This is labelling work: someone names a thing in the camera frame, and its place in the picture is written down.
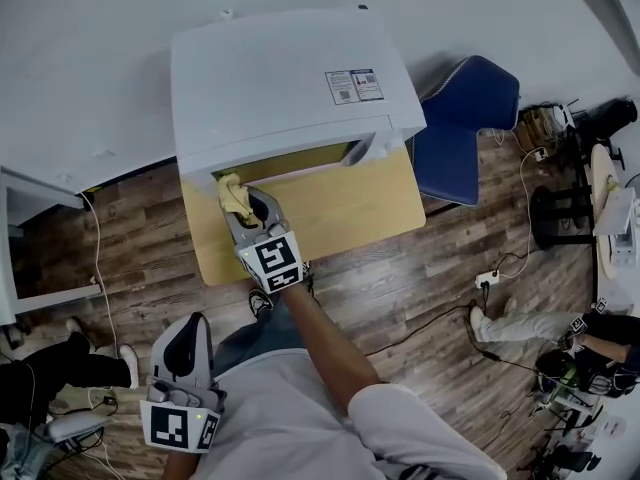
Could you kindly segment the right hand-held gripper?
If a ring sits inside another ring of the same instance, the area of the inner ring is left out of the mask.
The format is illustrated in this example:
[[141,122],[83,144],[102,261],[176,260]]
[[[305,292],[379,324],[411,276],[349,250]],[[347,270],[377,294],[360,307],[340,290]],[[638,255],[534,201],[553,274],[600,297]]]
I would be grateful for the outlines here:
[[223,216],[243,268],[263,291],[274,294],[303,280],[303,262],[278,201],[252,186],[248,196],[254,214],[224,210]]

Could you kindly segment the yellow cloth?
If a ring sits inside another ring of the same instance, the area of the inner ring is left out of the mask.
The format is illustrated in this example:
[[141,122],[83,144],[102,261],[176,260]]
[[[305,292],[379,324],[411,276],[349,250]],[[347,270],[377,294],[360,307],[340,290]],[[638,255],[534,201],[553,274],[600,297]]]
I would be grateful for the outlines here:
[[237,214],[247,221],[253,215],[253,209],[249,200],[248,188],[241,184],[238,174],[223,175],[217,181],[218,197],[221,208],[226,213]]

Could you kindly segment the white microwave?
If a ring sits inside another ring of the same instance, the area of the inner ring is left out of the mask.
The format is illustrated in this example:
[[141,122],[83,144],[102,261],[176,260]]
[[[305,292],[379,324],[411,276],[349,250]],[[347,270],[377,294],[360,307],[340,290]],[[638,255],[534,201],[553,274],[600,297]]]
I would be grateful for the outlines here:
[[342,162],[387,156],[426,120],[383,20],[359,8],[231,18],[176,34],[171,103],[180,177],[346,144]]

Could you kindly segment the person's left forearm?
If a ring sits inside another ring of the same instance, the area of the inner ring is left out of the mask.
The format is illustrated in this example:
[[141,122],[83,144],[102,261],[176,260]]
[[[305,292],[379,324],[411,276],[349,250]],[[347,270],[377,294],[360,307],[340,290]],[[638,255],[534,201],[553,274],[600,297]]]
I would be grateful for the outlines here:
[[190,480],[200,457],[200,454],[170,451],[160,480]]

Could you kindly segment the person's right forearm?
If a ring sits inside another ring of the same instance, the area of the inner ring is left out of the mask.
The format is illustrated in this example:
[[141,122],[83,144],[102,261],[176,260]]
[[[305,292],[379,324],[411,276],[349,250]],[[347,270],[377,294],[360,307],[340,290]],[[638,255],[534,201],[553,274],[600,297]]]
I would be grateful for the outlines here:
[[357,393],[382,383],[378,373],[302,284],[285,288],[281,299],[319,376],[335,403],[347,413]]

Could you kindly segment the light wooden side table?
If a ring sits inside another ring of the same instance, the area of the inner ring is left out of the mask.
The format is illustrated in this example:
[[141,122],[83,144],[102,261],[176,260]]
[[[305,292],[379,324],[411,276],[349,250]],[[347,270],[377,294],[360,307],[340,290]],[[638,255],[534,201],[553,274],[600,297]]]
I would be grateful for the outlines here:
[[[352,167],[333,167],[261,183],[295,232],[302,259],[316,260],[425,224],[407,150]],[[247,279],[213,187],[181,182],[191,238],[206,285]]]

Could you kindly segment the person's blue jeans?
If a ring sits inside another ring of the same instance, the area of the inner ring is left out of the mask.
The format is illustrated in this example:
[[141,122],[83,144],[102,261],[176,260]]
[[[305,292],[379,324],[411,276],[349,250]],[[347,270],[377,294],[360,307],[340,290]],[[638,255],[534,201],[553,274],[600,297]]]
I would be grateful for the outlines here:
[[219,343],[213,357],[213,377],[268,352],[305,349],[287,306],[279,295],[269,297],[274,304],[272,312],[262,314]]

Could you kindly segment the person's white shirt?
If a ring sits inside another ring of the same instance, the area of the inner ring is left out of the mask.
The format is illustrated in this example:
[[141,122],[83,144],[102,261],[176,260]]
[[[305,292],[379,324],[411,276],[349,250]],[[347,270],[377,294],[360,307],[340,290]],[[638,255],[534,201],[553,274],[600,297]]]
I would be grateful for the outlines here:
[[302,349],[259,355],[217,381],[225,412],[191,480],[507,480],[402,385],[366,387],[341,411]]

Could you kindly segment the grey office chair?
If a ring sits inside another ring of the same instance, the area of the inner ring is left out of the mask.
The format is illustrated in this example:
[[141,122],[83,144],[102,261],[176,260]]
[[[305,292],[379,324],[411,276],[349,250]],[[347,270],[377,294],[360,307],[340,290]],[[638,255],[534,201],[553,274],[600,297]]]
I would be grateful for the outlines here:
[[92,434],[109,421],[106,416],[92,411],[80,411],[52,419],[44,427],[44,438],[53,444]]

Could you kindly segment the blue denim garment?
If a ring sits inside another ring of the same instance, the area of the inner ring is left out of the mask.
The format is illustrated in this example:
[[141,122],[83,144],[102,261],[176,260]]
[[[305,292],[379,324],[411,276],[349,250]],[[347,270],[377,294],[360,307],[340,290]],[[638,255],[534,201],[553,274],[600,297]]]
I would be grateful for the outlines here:
[[52,449],[22,425],[0,423],[0,480],[38,480]]

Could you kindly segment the blue chair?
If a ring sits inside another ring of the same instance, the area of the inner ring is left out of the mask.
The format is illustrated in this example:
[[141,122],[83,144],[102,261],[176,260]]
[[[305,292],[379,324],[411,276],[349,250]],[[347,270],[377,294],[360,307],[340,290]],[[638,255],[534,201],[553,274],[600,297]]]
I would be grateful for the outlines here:
[[411,140],[419,192],[455,205],[479,200],[478,134],[512,130],[520,99],[518,79],[478,55],[463,59],[421,101],[426,128]]

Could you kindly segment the white desk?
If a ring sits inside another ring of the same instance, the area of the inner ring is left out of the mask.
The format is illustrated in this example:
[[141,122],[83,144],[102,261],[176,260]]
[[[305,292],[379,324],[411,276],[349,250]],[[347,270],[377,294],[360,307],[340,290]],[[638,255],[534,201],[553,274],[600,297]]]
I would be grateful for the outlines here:
[[0,165],[0,326],[18,315],[102,294],[98,283],[34,297],[18,296],[11,261],[10,238],[23,236],[21,226],[54,206],[84,210],[81,195],[42,183]]

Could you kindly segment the cardboard box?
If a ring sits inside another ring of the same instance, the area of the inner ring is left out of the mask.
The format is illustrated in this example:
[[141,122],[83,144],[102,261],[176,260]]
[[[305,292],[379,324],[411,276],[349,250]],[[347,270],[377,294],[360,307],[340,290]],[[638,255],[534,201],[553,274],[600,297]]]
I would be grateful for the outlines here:
[[549,156],[557,152],[553,128],[548,115],[541,107],[521,110],[518,113],[515,135],[526,153],[542,147]]

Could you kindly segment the round wooden table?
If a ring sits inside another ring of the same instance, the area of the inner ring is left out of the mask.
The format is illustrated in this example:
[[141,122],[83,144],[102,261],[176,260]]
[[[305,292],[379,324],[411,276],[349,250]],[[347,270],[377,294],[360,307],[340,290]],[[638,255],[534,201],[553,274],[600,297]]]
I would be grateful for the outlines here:
[[[590,162],[578,160],[575,167],[576,182],[569,188],[552,191],[537,187],[529,200],[532,236],[541,249],[559,245],[587,244],[592,250],[594,275],[607,279],[616,277],[611,260],[609,238],[595,233],[597,220],[604,212],[610,189],[618,182],[616,169],[608,150],[602,145],[591,149]],[[562,235],[561,221],[583,220],[587,233]]]

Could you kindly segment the black office chair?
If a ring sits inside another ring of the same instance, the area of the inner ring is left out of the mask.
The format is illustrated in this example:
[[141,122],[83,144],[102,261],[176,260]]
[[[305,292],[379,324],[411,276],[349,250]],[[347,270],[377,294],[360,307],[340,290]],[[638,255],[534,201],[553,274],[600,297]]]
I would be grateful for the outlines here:
[[586,112],[577,121],[577,132],[583,153],[589,157],[594,146],[601,145],[609,151],[613,161],[625,169],[620,149],[612,144],[614,134],[636,122],[638,109],[630,99],[616,99],[597,107],[591,113]]

